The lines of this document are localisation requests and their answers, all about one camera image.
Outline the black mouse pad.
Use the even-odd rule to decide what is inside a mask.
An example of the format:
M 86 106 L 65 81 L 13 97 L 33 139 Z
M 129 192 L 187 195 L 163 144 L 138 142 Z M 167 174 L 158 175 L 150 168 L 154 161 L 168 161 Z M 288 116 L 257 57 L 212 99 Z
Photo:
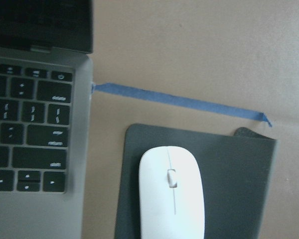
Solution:
M 153 147 L 180 146 L 197 160 L 205 199 L 207 239 L 259 236 L 278 141 L 240 127 L 232 136 L 132 124 L 125 134 L 115 238 L 138 239 L 138 167 Z

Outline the white computer mouse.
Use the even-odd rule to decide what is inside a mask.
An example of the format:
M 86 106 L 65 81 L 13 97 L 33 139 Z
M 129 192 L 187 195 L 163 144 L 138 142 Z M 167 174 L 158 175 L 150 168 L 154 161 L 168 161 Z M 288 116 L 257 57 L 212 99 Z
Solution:
M 204 238 L 202 180 L 197 161 L 187 149 L 160 146 L 143 154 L 139 198 L 141 238 Z

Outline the grey laptop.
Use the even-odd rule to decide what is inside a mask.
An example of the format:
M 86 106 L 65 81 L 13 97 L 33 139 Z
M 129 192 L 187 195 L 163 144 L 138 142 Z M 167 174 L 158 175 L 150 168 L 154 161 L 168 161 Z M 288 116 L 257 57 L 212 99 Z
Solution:
M 0 239 L 79 239 L 90 0 L 0 0 Z

